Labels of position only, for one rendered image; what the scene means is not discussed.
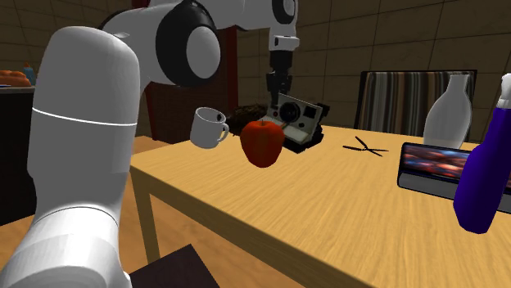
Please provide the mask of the dark brown woven basket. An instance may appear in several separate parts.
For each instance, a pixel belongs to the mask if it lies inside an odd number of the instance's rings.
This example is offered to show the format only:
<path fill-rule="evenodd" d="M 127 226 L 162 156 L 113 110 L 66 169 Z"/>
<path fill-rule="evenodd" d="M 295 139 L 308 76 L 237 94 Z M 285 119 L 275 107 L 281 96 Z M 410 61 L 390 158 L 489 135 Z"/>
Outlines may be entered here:
<path fill-rule="evenodd" d="M 268 106 L 262 104 L 236 107 L 226 118 L 226 124 L 229 126 L 229 132 L 235 136 L 239 136 L 247 124 L 252 121 L 260 120 L 264 117 L 267 113 L 267 109 Z"/>

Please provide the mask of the red apple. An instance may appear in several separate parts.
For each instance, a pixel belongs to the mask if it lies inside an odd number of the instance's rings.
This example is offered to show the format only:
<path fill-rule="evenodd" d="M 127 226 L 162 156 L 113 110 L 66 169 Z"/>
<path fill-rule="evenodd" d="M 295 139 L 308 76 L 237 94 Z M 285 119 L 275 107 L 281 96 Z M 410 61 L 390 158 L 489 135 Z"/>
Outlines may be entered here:
<path fill-rule="evenodd" d="M 266 120 L 251 121 L 240 134 L 245 156 L 258 168 L 268 168 L 276 162 L 284 139 L 282 126 Z"/>

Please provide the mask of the white mug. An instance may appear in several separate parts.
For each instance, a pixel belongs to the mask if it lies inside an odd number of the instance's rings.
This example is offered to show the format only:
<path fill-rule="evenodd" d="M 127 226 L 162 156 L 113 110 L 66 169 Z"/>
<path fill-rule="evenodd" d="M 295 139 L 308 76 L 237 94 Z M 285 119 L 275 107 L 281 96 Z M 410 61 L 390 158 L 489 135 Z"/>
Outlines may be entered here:
<path fill-rule="evenodd" d="M 229 133 L 226 116 L 210 107 L 198 107 L 195 110 L 190 132 L 190 141 L 203 149 L 218 146 Z"/>

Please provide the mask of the dark red-brown cabinet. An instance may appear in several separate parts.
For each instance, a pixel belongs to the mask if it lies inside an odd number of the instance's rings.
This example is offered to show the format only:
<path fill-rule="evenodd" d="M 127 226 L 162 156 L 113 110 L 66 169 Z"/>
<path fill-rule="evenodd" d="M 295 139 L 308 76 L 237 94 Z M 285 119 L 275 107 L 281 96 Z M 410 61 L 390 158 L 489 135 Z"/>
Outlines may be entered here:
<path fill-rule="evenodd" d="M 219 31 L 221 62 L 217 75 L 199 88 L 149 83 L 142 95 L 136 135 L 174 144 L 189 139 L 193 113 L 200 106 L 225 115 L 238 106 L 237 29 Z"/>

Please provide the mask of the black scissors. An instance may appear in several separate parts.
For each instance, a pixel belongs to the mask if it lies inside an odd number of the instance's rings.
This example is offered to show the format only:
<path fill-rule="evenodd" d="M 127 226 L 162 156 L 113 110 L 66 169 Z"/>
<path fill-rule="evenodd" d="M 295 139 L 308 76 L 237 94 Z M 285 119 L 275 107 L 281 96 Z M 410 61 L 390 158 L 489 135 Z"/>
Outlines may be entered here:
<path fill-rule="evenodd" d="M 380 154 L 381 152 L 388 152 L 389 150 L 386 150 L 386 149 L 373 149 L 373 148 L 369 148 L 368 145 L 363 141 L 361 140 L 359 137 L 355 136 L 355 139 L 362 145 L 362 147 L 355 147 L 355 146 L 346 146 L 346 145 L 343 145 L 342 147 L 343 148 L 346 148 L 346 149 L 349 149 L 349 150 L 353 150 L 353 151 L 369 151 L 375 155 L 378 155 L 380 157 L 382 157 L 382 155 Z"/>

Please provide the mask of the striped chair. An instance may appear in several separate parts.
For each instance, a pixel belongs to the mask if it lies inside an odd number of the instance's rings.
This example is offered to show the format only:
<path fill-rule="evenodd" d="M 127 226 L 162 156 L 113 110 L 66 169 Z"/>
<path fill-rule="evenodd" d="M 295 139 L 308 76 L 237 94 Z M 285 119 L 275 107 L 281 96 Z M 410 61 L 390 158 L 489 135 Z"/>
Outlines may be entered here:
<path fill-rule="evenodd" d="M 421 137 L 427 114 L 450 77 L 466 74 L 473 100 L 476 70 L 363 71 L 354 128 Z"/>

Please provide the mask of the light wooden table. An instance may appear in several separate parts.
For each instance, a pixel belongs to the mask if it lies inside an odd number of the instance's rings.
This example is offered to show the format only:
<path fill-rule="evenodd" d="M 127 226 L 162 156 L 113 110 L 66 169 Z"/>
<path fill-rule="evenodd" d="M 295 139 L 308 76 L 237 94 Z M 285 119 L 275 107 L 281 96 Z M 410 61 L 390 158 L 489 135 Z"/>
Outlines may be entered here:
<path fill-rule="evenodd" d="M 452 202 L 397 185 L 403 135 L 325 127 L 275 164 L 250 164 L 237 137 L 133 156 L 147 257 L 158 257 L 151 199 L 186 214 L 307 288 L 511 288 L 511 214 L 485 234 L 458 225 Z M 382 157 L 346 146 L 386 149 Z"/>

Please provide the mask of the white vase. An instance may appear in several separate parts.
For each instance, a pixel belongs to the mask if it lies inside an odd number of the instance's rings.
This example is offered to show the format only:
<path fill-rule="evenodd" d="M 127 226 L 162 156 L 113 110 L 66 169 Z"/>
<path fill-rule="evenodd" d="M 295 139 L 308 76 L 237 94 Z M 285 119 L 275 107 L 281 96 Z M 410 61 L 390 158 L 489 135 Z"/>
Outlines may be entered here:
<path fill-rule="evenodd" d="M 459 149 L 472 120 L 467 94 L 469 75 L 452 74 L 445 92 L 429 110 L 423 130 L 423 144 Z"/>

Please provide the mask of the tablet with colourful screen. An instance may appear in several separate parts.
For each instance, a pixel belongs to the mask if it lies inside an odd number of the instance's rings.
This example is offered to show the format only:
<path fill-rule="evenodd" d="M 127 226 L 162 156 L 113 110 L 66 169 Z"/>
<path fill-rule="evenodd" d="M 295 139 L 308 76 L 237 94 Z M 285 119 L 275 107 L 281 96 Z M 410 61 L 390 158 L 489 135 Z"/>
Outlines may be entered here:
<path fill-rule="evenodd" d="M 466 150 L 405 142 L 400 150 L 397 185 L 453 200 L 470 153 Z"/>

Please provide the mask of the dark robot stand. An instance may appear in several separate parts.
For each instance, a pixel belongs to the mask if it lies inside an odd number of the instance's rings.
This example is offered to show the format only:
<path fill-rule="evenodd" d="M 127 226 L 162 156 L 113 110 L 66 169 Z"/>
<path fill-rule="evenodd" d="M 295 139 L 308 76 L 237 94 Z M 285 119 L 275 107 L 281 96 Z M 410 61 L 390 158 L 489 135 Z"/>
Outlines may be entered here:
<path fill-rule="evenodd" d="M 191 244 L 129 276 L 133 288 L 220 288 Z"/>

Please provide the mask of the blue spray bottle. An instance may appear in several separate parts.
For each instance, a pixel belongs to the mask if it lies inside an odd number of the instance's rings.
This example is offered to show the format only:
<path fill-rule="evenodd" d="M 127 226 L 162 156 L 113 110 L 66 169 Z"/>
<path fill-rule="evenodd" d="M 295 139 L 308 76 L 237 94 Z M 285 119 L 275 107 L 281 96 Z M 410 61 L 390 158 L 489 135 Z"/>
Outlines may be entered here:
<path fill-rule="evenodd" d="M 501 82 L 484 141 L 469 154 L 454 195 L 459 225 L 468 232 L 488 231 L 511 175 L 511 73 Z"/>

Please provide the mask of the black sideboard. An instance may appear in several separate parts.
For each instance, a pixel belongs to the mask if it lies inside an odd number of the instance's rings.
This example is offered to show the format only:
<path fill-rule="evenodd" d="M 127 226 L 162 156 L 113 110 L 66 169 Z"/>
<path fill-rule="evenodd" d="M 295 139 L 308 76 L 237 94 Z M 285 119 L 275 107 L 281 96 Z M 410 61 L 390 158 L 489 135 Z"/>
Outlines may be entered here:
<path fill-rule="evenodd" d="M 0 70 L 0 226 L 35 213 L 27 170 L 34 86 L 21 71 Z"/>

